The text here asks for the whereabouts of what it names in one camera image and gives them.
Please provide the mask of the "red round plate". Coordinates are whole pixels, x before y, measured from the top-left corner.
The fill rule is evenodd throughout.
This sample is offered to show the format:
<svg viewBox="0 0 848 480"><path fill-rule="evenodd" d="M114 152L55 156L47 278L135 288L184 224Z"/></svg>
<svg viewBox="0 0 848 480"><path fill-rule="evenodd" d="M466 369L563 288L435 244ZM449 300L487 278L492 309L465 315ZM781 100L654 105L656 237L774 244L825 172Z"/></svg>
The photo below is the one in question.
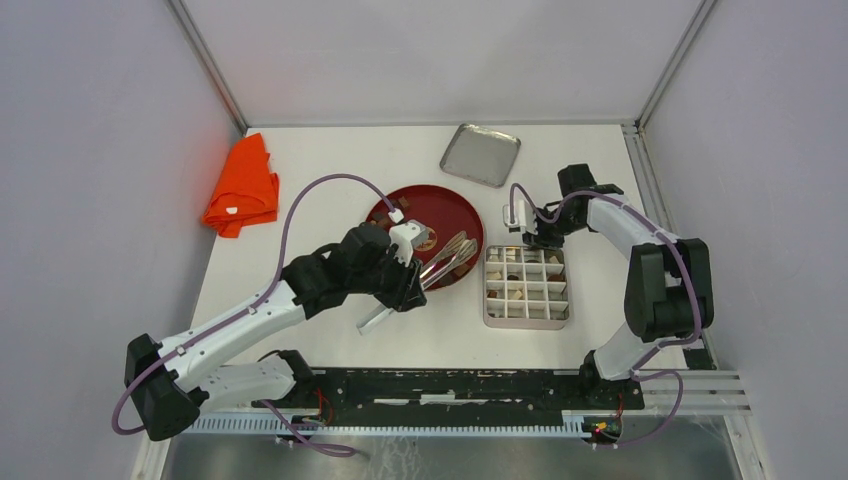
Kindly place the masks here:
<svg viewBox="0 0 848 480"><path fill-rule="evenodd" d="M392 205L407 220L416 220L428 228L428 239L415 249L415 257L426 265L448 241L464 232L468 240L477 241L477 251L464 263L446 273L427 292L452 286L477 265L484 246L484 226L477 210L463 196L437 185L411 185L387 195Z"/></svg>

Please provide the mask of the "pink tin box with dividers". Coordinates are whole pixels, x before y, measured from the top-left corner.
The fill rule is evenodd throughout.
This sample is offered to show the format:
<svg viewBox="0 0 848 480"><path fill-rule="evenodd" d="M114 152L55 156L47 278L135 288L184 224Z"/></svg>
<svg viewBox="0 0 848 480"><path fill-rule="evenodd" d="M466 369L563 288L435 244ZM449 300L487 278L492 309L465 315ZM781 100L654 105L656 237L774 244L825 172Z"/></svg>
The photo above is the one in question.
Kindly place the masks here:
<svg viewBox="0 0 848 480"><path fill-rule="evenodd" d="M484 253L483 322L496 329L558 331L570 319L561 250L492 245Z"/></svg>

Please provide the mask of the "silver serving tongs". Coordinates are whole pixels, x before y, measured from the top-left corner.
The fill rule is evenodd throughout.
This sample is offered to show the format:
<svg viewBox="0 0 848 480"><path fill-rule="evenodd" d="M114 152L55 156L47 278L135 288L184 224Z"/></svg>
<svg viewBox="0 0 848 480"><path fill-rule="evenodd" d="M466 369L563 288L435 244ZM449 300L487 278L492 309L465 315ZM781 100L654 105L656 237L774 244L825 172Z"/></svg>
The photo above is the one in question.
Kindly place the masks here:
<svg viewBox="0 0 848 480"><path fill-rule="evenodd" d="M465 264L476 255L478 247L478 240L469 239L465 231L456 234L441 251L424 265L423 271L419 275L422 289L426 291L448 273ZM357 324L359 334L367 335L392 313L394 313L394 310L388 307L377 307L368 317Z"/></svg>

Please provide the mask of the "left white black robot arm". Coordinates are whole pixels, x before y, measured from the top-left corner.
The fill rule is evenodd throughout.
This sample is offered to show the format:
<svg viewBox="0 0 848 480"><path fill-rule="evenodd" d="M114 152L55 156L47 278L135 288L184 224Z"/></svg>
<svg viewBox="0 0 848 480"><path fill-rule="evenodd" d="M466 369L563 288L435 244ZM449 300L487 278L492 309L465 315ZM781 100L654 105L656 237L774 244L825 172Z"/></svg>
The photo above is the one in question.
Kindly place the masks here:
<svg viewBox="0 0 848 480"><path fill-rule="evenodd" d="M427 228L410 220L389 230L364 222L338 243L294 258L262 292L201 327L156 341L142 334L127 345L123 401L132 402L152 441L170 439L205 414L240 403L283 400L306 405L313 375L302 356L283 351L250 364L231 359L259 341L368 295L405 312L427 299L416 247Z"/></svg>

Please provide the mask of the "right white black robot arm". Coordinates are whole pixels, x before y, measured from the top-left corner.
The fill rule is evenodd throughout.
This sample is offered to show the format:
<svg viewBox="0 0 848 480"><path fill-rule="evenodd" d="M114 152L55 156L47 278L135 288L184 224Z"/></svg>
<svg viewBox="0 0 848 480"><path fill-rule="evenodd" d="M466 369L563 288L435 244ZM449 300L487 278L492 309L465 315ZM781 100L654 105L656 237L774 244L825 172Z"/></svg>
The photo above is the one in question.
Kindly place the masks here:
<svg viewBox="0 0 848 480"><path fill-rule="evenodd" d="M569 165L557 178L561 200L541 207L512 184L503 221L534 249L561 248L582 230L598 233L627 261L624 322L579 370L580 400L602 408L617 396L618 385L643 381L642 368L664 348L690 345L712 324L709 248L650 220L617 185L598 183L586 164Z"/></svg>

